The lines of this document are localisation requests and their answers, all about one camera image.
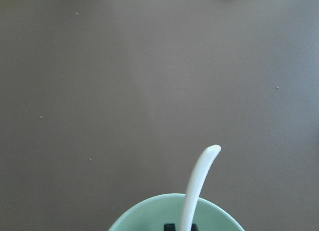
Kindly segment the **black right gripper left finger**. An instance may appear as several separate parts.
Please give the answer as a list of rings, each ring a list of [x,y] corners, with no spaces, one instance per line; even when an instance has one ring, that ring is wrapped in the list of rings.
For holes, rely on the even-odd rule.
[[[175,231],[175,223],[164,224],[163,230],[164,231]]]

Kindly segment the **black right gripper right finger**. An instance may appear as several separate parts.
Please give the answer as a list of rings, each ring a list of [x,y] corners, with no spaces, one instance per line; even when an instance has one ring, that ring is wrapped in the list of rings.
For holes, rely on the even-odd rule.
[[[191,231],[199,231],[198,226],[196,224],[192,224]]]

